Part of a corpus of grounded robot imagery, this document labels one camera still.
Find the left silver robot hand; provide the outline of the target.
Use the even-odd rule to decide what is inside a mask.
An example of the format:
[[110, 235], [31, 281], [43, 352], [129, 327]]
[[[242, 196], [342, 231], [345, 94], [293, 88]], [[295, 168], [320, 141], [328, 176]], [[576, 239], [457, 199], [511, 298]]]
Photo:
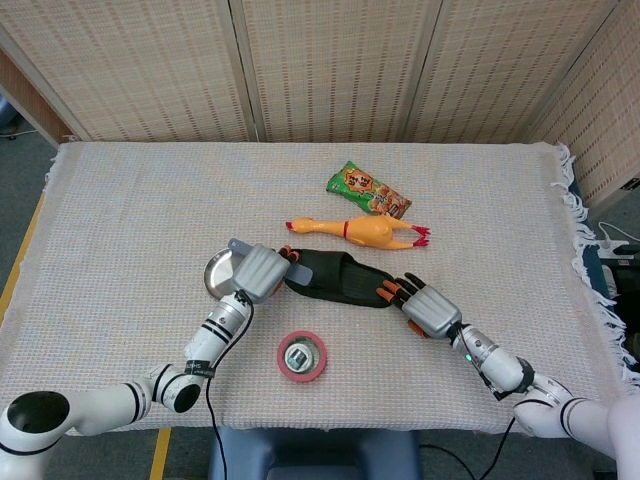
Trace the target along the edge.
[[264, 303], [277, 290], [292, 266], [289, 245], [272, 249], [256, 244], [244, 257], [232, 277], [235, 291], [242, 291], [254, 304]]

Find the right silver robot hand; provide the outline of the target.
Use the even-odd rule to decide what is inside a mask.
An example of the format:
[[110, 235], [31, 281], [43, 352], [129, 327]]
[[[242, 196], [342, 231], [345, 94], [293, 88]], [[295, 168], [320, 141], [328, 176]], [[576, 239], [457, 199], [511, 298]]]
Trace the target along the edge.
[[418, 276], [405, 272], [402, 277], [384, 280], [376, 294], [401, 310], [411, 328], [420, 335], [454, 342], [462, 326], [460, 310]]

